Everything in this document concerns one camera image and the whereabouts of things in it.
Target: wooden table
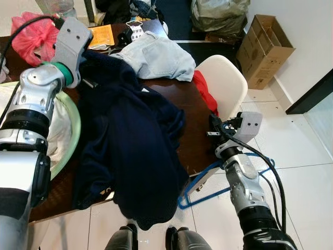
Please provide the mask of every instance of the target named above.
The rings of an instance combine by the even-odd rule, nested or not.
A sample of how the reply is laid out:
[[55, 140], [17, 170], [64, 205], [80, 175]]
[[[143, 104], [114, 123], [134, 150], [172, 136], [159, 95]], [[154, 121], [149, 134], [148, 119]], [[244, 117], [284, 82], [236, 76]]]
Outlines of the wooden table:
[[[158, 20], [144, 23], [143, 30], [165, 36], [163, 27]], [[117, 36], [126, 29], [125, 24], [112, 25], [115, 43]], [[8, 37], [0, 37], [0, 47], [4, 48]], [[10, 49], [6, 55], [9, 76], [13, 81], [18, 81], [20, 74], [30, 66], [19, 55]], [[189, 175], [201, 172], [209, 164], [216, 161], [211, 153], [211, 144], [205, 136], [208, 131], [208, 110], [195, 85], [189, 82], [179, 82], [170, 79], [145, 80], [144, 84], [161, 93], [164, 97], [183, 109], [186, 114], [186, 127], [180, 138], [180, 147], [177, 150], [180, 161]], [[76, 90], [66, 89], [65, 92], [77, 103], [79, 96]], [[79, 164], [78, 156], [73, 156], [63, 170], [52, 180], [51, 191], [48, 199], [32, 209], [30, 220], [41, 220], [72, 210], [72, 188], [75, 171]]]

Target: white plastic chair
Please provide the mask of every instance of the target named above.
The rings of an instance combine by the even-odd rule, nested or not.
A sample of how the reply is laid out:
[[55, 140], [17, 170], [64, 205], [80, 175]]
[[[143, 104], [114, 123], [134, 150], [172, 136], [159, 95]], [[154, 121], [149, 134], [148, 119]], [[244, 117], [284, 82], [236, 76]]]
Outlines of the white plastic chair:
[[239, 70], [221, 55], [208, 57], [196, 70], [205, 78], [208, 91], [217, 102], [221, 120], [236, 116], [248, 90], [247, 82]]
[[95, 0], [91, 0], [92, 2], [92, 7], [93, 7], [93, 13], [94, 13], [94, 21], [97, 25], [101, 25], [101, 22], [104, 19], [105, 12], [100, 12], [99, 9], [96, 7], [96, 2]]

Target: white floor tile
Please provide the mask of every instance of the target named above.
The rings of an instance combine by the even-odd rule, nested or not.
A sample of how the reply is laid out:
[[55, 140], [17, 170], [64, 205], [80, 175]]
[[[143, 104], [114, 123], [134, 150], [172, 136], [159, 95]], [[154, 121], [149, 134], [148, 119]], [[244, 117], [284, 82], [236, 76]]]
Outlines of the white floor tile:
[[32, 222], [28, 228], [28, 247], [27, 250], [37, 250], [41, 245], [51, 220]]
[[[267, 203], [273, 209], [271, 190], [264, 180], [261, 180], [260, 183], [265, 191]], [[215, 174], [208, 179], [200, 192], [192, 193], [191, 201], [227, 186], [228, 182], [225, 174]], [[205, 238], [213, 250], [243, 249], [243, 232], [235, 208], [231, 203], [229, 192], [193, 206], [193, 213], [197, 232]], [[295, 241], [298, 249], [302, 249], [289, 217], [287, 217], [287, 232]]]
[[263, 90], [251, 90], [248, 89], [248, 93], [244, 98], [245, 103], [247, 102], [271, 102], [277, 101], [275, 95], [269, 86], [266, 86]]
[[263, 114], [255, 140], [276, 168], [332, 163], [303, 115], [286, 115], [278, 102], [242, 103], [242, 109]]
[[10, 35], [11, 19], [9, 17], [0, 17], [0, 36]]
[[90, 208], [51, 219], [41, 249], [87, 249], [89, 219]]
[[333, 165], [277, 170], [304, 250], [333, 249]]
[[[107, 202], [92, 207], [88, 250], [105, 249], [111, 236], [121, 226], [127, 224], [127, 219], [121, 214], [118, 205]], [[156, 224], [148, 231], [139, 229], [138, 240], [140, 250], [165, 250], [165, 233], [169, 226], [176, 228], [188, 227], [195, 231], [191, 209], [176, 211], [175, 216], [166, 223]]]

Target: tiled floor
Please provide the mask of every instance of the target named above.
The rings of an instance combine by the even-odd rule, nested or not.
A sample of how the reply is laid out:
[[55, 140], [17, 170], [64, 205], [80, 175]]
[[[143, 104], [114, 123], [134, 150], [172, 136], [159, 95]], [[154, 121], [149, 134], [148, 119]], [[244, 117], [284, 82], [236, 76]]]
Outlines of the tiled floor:
[[[260, 133], [249, 144], [275, 159], [286, 193], [288, 234], [299, 250], [333, 249], [333, 161], [312, 128], [303, 115], [287, 116], [269, 87], [249, 90], [240, 109], [263, 114]], [[258, 170], [266, 168], [258, 158], [253, 162]], [[266, 176], [275, 183], [271, 173]], [[273, 208], [270, 189], [266, 182], [261, 184]], [[227, 185], [225, 173], [218, 171], [190, 198], [194, 201]], [[55, 218], [41, 250], [102, 250], [126, 222], [113, 202]], [[179, 209], [171, 221], [157, 224], [147, 232], [139, 231], [139, 249], [165, 249], [164, 235], [169, 225], [197, 231], [214, 250], [242, 249], [243, 235], [228, 193], [187, 210]]]

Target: cardboard box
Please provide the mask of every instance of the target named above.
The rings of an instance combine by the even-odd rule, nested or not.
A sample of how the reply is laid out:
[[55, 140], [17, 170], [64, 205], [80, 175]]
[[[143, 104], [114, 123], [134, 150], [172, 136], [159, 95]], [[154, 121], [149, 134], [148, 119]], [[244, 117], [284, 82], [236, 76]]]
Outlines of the cardboard box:
[[236, 56], [249, 89], [263, 89], [294, 50], [274, 16], [255, 15]]

